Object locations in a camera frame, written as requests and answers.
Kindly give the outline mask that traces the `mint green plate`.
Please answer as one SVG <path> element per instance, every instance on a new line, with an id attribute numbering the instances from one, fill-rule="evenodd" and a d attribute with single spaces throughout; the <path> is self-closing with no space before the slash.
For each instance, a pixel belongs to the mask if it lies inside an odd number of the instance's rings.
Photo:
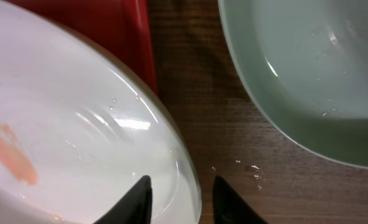
<path id="1" fill-rule="evenodd" d="M 236 71 L 262 114 L 302 148 L 368 169 L 368 1 L 218 6 Z"/>

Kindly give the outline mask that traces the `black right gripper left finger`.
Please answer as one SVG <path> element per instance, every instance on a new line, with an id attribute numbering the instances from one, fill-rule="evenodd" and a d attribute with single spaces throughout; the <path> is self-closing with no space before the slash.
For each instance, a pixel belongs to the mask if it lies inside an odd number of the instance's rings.
<path id="1" fill-rule="evenodd" d="M 143 175 L 130 190 L 94 224 L 150 224 L 152 218 L 151 178 Z"/>

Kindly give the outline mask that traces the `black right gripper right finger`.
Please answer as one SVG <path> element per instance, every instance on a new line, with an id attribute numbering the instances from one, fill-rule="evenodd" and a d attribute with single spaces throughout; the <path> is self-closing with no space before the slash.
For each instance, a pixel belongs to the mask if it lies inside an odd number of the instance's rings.
<path id="1" fill-rule="evenodd" d="M 213 184 L 214 224 L 267 224 L 267 222 L 221 177 Z"/>

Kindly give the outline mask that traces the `white plate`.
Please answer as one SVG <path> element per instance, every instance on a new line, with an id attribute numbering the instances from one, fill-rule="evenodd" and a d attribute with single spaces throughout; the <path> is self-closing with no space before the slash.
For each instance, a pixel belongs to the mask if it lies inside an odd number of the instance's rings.
<path id="1" fill-rule="evenodd" d="M 93 223 L 143 176 L 152 223 L 198 223 L 179 130 L 126 65 L 0 1 L 0 223 Z"/>

